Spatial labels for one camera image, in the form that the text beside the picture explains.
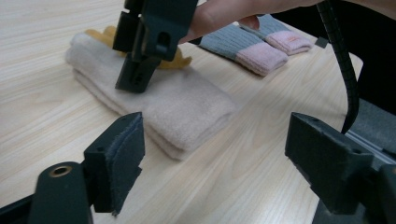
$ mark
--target human hand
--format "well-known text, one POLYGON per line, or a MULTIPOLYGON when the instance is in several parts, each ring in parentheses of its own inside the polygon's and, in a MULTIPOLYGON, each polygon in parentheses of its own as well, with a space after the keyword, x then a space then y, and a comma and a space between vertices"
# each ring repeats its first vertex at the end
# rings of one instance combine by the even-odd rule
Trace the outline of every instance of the human hand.
POLYGON ((180 43, 198 38, 234 21, 252 29, 259 28, 256 15, 286 11, 295 7, 313 6, 322 0, 210 0, 195 9, 191 27, 180 43))

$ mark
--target cloth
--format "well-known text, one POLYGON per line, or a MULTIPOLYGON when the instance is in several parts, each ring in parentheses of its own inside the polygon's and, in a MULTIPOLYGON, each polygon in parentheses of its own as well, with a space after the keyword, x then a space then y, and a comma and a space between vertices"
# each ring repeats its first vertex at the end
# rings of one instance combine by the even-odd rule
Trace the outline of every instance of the cloth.
POLYGON ((241 28, 288 55, 306 52, 313 47, 313 44, 307 38, 291 31, 269 14, 259 17, 259 22, 259 30, 251 29, 245 25, 241 25, 241 28))
POLYGON ((232 24, 205 35, 199 47, 240 63, 262 77, 288 61, 284 52, 232 24))
POLYGON ((65 59, 76 79, 121 115, 141 111, 144 128, 173 159, 184 160, 227 124, 231 97, 191 67, 156 70, 143 93, 116 90, 124 58, 86 34, 77 34, 65 59))

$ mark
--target wood grain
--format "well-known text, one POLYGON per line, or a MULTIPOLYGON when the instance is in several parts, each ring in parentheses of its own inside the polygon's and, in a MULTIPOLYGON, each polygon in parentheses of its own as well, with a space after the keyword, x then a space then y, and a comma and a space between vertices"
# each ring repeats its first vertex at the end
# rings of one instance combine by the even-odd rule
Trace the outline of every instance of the wood grain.
MULTIPOLYGON (((116 25, 122 5, 1 2, 0 206, 32 194, 45 168, 81 162, 118 117, 74 80, 64 53, 74 34, 116 25)), ((331 46, 290 56, 267 77, 193 45, 181 48, 239 112, 186 161, 170 160, 146 137, 143 173, 121 213, 93 214, 95 223, 310 223, 318 198, 284 146, 292 111, 342 127, 347 96, 331 46)), ((362 61, 351 57, 358 74, 362 61)))

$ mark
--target yellow glove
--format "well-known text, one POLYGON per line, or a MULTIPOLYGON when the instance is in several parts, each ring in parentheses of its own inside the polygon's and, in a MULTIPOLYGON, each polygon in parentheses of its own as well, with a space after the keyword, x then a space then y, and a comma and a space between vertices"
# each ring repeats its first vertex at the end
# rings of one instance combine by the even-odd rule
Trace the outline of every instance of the yellow glove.
MULTIPOLYGON (((107 26, 107 28, 103 31, 103 33, 100 33, 96 30, 89 29, 86 30, 85 33, 87 35, 90 35, 94 39, 99 40, 100 42, 106 44, 109 48, 113 48, 113 43, 114 43, 114 36, 116 34, 116 27, 115 26, 107 26)), ((117 53, 125 57, 126 53, 117 51, 117 53)), ((162 60, 158 68, 161 69, 178 69, 178 68, 183 68, 191 63, 192 57, 187 57, 183 58, 183 54, 181 52, 181 49, 177 47, 177 51, 175 54, 175 58, 172 62, 164 61, 162 60)))

